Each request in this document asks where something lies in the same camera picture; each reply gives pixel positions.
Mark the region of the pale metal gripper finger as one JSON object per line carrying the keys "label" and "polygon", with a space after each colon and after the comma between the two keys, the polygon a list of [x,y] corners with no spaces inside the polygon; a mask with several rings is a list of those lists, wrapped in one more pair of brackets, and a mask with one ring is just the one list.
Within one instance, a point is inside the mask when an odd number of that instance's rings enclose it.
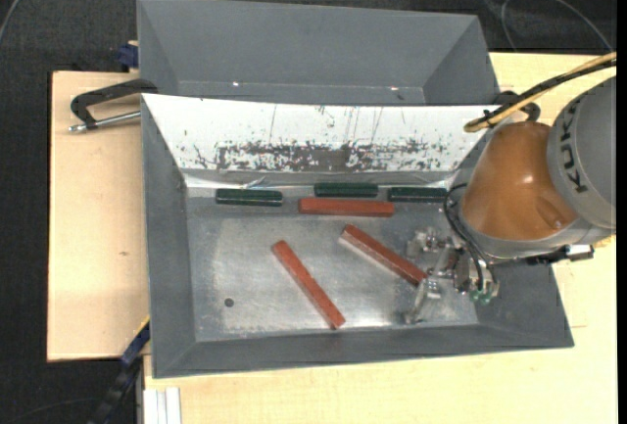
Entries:
{"label": "pale metal gripper finger", "polygon": [[430,321],[437,305],[442,299],[442,290],[439,282],[434,278],[427,278],[417,288],[412,305],[404,313],[406,324],[417,324]]}
{"label": "pale metal gripper finger", "polygon": [[418,229],[407,242],[407,256],[418,258],[423,254],[438,253],[445,247],[445,238],[434,228]]}

